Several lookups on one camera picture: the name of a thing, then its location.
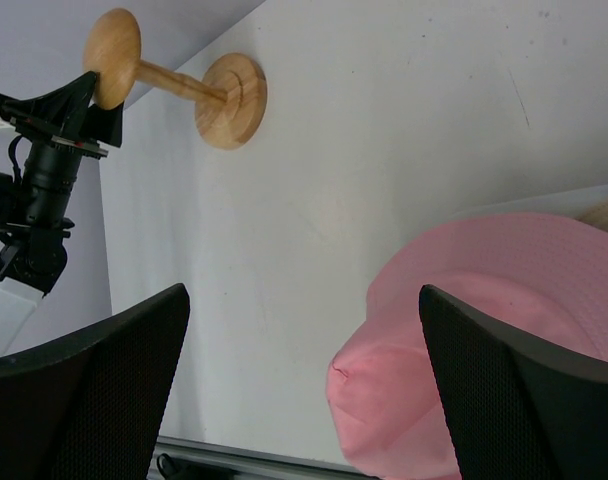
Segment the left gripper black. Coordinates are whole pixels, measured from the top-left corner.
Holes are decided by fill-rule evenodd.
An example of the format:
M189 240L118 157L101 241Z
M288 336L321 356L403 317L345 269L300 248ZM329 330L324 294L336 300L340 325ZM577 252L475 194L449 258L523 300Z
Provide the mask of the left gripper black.
M97 74L87 72L45 95L19 100L0 93L0 131L13 128L31 143L23 172L14 181L7 222L30 228L71 228L66 217L85 157L108 155L102 144L120 148L124 103L89 107Z

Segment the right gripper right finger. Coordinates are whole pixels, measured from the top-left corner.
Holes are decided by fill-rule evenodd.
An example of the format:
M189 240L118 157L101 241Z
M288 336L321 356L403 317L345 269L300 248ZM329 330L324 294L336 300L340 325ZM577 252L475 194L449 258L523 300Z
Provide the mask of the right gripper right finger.
M425 285L419 314L464 479L608 479L608 362Z

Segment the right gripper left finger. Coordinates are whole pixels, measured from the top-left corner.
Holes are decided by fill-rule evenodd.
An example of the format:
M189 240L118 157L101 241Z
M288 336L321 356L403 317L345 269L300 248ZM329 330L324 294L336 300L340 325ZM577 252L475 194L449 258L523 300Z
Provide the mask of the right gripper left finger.
M175 284L0 357L0 479L144 479L190 317Z

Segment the pink bucket hat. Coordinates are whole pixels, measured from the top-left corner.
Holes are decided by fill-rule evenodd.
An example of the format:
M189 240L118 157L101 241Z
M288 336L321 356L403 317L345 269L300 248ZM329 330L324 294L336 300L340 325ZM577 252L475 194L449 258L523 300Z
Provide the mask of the pink bucket hat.
M608 479L608 227L535 213L432 229L367 293L326 396L382 479Z

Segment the wooden hat stand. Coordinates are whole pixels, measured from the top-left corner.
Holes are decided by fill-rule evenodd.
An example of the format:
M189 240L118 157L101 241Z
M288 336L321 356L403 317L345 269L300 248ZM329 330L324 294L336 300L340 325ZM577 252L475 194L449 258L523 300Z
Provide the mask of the wooden hat stand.
M83 53L83 68L98 75L96 105L104 110L117 107L140 82L192 101L196 128L214 148L235 150L256 133L268 89L263 70L252 58L226 54L198 80L147 62L141 53L139 24L129 10L115 8L98 18Z

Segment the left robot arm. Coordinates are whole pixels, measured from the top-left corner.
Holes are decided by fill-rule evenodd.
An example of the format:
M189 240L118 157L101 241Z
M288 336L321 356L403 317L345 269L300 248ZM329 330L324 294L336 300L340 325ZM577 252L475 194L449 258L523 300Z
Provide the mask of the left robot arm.
M0 93L0 132L14 135L12 171L0 173L0 357L67 265L65 213L83 158L122 143L123 107L95 104L98 84L87 72L32 99Z

